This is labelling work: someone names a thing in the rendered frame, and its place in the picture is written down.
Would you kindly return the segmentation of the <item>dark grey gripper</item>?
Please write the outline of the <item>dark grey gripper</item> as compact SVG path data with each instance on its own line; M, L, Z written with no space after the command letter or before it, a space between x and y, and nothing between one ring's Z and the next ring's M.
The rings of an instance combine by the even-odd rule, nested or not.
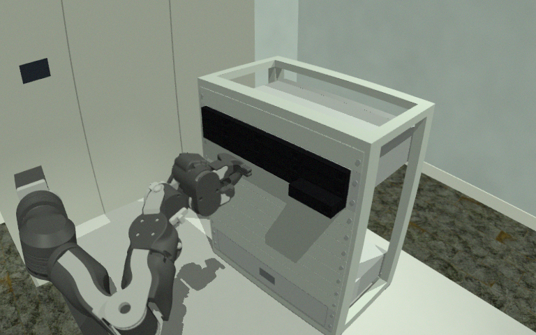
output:
M228 203L242 175L252 175L251 167L234 156L222 153L218 160L210 163L199 154L181 153L167 181L188 199L188 208L202 216L210 216Z

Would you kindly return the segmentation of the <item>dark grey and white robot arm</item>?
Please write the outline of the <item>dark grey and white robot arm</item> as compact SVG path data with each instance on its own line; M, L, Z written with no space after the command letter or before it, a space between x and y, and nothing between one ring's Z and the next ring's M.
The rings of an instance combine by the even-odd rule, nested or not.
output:
M178 229L186 222L188 200L165 181L150 184L142 214L128 231L122 290L113 295L106 268L77 245L75 225L59 195L44 179L17 188L27 271L52 282L111 335L161 335L170 317L174 259L182 250Z

